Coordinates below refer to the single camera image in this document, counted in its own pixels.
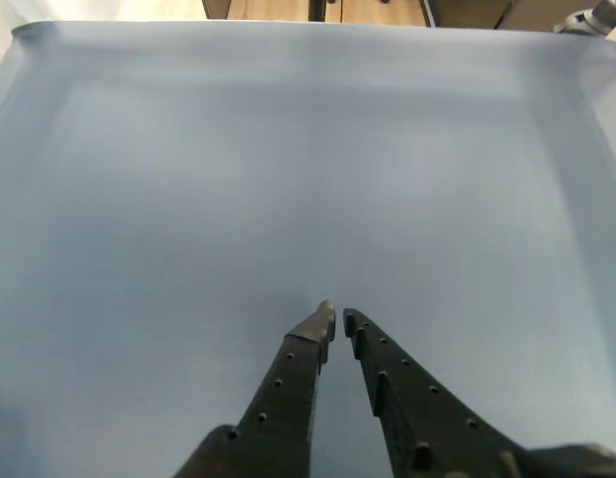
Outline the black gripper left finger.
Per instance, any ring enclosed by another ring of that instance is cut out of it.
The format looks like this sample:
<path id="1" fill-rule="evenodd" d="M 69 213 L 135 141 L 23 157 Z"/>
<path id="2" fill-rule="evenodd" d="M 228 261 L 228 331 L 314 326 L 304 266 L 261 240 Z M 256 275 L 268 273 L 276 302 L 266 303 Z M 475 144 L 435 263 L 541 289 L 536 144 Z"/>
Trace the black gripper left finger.
<path id="1" fill-rule="evenodd" d="M 266 376 L 235 425 L 201 441 L 178 477 L 308 477 L 318 378 L 335 335 L 324 301 L 284 336 Z"/>

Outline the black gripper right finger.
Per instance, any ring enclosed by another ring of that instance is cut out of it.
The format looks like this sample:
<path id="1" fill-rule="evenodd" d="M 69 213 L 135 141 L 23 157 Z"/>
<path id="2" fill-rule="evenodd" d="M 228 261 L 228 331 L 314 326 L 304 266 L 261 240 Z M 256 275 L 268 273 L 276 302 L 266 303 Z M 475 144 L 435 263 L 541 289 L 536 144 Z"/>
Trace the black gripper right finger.
<path id="1" fill-rule="evenodd" d="M 346 309 L 345 335 L 360 362 L 395 477 L 523 477 L 521 448 L 487 425 L 376 323 Z"/>

